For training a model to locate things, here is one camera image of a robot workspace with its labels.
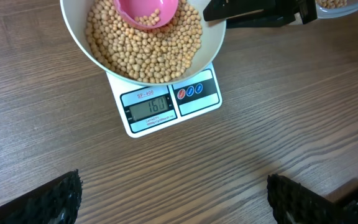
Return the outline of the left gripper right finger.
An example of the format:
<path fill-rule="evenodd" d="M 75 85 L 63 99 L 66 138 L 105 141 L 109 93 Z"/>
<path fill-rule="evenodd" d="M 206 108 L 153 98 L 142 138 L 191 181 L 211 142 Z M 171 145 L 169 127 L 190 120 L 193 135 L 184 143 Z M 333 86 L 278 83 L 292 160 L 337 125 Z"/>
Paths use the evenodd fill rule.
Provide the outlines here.
<path fill-rule="evenodd" d="M 279 224 L 346 224 L 355 223 L 356 216 L 283 176 L 267 177 L 267 200 Z"/>

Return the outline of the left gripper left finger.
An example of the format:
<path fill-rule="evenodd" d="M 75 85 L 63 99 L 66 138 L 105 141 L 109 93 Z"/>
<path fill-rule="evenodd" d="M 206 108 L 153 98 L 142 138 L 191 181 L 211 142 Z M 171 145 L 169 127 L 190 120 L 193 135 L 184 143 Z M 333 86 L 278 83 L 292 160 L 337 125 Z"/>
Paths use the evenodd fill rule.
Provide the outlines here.
<path fill-rule="evenodd" d="M 0 223 L 74 224 L 82 199 L 78 170 L 69 171 L 50 182 L 0 206 Z"/>

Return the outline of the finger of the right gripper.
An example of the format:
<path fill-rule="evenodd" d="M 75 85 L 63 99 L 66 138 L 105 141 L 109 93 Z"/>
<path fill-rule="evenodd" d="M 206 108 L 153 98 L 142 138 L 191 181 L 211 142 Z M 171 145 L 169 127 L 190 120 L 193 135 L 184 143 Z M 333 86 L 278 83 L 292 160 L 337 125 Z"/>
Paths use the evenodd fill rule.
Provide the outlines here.
<path fill-rule="evenodd" d="M 291 16 L 251 14 L 227 19 L 226 28 L 235 29 L 282 27 L 294 21 L 296 21 L 294 14 Z"/>
<path fill-rule="evenodd" d="M 275 0 L 210 0 L 203 17 L 205 21 L 215 21 L 274 7 Z"/>

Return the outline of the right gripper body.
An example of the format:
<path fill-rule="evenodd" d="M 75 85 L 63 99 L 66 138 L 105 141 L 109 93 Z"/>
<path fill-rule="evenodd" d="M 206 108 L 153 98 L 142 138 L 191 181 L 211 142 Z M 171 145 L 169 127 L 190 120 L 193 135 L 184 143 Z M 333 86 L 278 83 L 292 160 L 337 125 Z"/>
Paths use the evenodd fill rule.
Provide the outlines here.
<path fill-rule="evenodd" d="M 279 0 L 276 1 L 278 25 L 288 25 L 296 21 L 299 14 L 302 24 L 317 20 L 315 0 Z"/>

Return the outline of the pink measuring scoop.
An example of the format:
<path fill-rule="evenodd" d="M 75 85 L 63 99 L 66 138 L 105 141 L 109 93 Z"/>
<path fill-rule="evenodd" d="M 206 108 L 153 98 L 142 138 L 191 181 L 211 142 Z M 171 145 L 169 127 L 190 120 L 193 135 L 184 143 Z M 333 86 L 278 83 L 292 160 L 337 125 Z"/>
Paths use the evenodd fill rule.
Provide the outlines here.
<path fill-rule="evenodd" d="M 113 0 L 116 11 L 133 28 L 140 30 L 156 29 L 167 25 L 178 9 L 178 0 Z M 134 20 L 135 16 L 149 16 L 156 8 L 160 9 L 161 21 L 152 27 Z"/>

